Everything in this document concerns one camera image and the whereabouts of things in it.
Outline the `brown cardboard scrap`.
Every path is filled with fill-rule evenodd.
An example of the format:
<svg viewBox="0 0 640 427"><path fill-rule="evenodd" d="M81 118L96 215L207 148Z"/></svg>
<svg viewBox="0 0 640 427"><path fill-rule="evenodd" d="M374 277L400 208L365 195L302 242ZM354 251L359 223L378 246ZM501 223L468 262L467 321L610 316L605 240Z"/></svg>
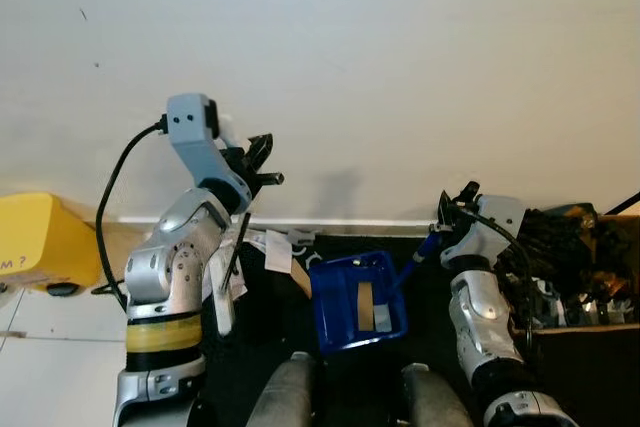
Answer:
<svg viewBox="0 0 640 427"><path fill-rule="evenodd" d="M376 327L375 304L371 282L358 282L357 284L356 313L357 330L360 332L374 332Z"/></svg>

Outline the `grey right robot leg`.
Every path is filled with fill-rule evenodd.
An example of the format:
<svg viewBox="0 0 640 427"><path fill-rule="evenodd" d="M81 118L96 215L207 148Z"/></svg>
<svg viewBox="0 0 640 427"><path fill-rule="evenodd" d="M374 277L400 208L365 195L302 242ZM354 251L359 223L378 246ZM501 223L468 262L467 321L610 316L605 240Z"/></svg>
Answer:
<svg viewBox="0 0 640 427"><path fill-rule="evenodd" d="M421 363L401 371L410 427L474 427L465 405L439 373Z"/></svg>

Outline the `brown cardboard box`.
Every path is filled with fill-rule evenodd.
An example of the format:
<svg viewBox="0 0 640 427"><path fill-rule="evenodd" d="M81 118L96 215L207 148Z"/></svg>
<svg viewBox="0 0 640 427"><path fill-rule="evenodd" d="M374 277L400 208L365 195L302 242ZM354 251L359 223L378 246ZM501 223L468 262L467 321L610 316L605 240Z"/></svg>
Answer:
<svg viewBox="0 0 640 427"><path fill-rule="evenodd" d="M535 330L531 326L532 319L532 298L535 294L534 271L532 271L532 262L529 253L522 247L518 240L516 252L515 272L508 276L513 287L512 304L516 312L516 325L521 328L529 328L531 332L538 334L567 334L567 332L599 332L611 330L626 330L626 328L637 327L637 317L639 317L639 298L640 293L636 296L616 296L611 299L608 305L608 321L605 325L585 326L585 327L568 327L568 328L539 328Z"/></svg>

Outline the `grey paper scrap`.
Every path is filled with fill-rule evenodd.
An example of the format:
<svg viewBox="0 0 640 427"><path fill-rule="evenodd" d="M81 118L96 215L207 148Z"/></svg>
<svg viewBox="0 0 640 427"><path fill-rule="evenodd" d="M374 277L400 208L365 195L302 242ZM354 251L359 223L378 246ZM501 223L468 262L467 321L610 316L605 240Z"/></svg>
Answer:
<svg viewBox="0 0 640 427"><path fill-rule="evenodd" d="M379 334L389 334L394 328L388 304L375 304L372 307L372 319L374 319L375 331Z"/></svg>

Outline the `black and white hand broom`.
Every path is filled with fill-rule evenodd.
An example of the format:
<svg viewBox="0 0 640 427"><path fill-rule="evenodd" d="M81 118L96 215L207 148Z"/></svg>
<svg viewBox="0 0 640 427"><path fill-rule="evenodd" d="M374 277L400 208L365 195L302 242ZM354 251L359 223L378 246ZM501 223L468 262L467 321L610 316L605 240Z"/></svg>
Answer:
<svg viewBox="0 0 640 427"><path fill-rule="evenodd" d="M250 226L252 212L244 212L236 223L236 234L227 234L206 263L205 295L211 296L212 311L220 337L232 334L236 325L233 302L244 291L241 273L241 250L244 236Z"/></svg>

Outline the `black shaggy bundle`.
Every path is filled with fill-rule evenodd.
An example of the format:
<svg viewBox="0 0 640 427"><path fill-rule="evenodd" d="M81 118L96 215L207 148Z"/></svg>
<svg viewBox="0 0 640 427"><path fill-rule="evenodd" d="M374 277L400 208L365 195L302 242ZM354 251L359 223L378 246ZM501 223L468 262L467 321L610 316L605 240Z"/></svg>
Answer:
<svg viewBox="0 0 640 427"><path fill-rule="evenodd" d="M518 240L529 253L536 279L547 280L568 302L609 300L617 277L596 264L598 212L590 203L527 209Z"/></svg>

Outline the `yellow plastic box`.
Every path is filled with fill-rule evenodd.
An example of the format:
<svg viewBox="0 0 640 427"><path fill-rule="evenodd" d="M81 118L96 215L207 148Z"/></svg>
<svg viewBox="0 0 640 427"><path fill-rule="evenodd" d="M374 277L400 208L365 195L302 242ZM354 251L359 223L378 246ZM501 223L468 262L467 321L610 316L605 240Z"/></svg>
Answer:
<svg viewBox="0 0 640 427"><path fill-rule="evenodd" d="M102 280L96 232L45 191L0 197L0 284L54 293Z"/></svg>

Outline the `white and grey boxed items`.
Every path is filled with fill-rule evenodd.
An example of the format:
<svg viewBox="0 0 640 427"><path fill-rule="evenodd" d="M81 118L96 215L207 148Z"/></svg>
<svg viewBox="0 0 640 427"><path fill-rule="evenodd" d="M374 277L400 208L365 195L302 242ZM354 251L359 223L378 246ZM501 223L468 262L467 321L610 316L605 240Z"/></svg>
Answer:
<svg viewBox="0 0 640 427"><path fill-rule="evenodd" d="M603 293L561 294L550 282L534 279L531 326L568 328L605 325L611 299Z"/></svg>

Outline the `gold and black crumpled item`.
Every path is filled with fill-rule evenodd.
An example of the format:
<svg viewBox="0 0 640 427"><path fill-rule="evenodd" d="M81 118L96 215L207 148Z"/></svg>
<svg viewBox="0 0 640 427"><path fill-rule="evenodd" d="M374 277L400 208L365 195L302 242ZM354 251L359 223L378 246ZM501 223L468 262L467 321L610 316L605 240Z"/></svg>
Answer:
<svg viewBox="0 0 640 427"><path fill-rule="evenodd" d="M575 209L580 217L582 243L589 262L580 268L580 279L589 291L608 296L639 294L640 215L599 215L591 204Z"/></svg>

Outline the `blue long-handled dustpan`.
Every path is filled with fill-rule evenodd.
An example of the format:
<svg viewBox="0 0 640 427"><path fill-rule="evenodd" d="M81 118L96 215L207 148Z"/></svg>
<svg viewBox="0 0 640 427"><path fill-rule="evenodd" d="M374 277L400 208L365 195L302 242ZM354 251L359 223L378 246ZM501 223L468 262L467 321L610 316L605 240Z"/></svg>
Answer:
<svg viewBox="0 0 640 427"><path fill-rule="evenodd" d="M317 348L328 357L397 357L425 362L451 351L447 272L424 238L321 235L308 266ZM389 334L357 330L356 287L371 282L374 304L388 304Z"/></svg>

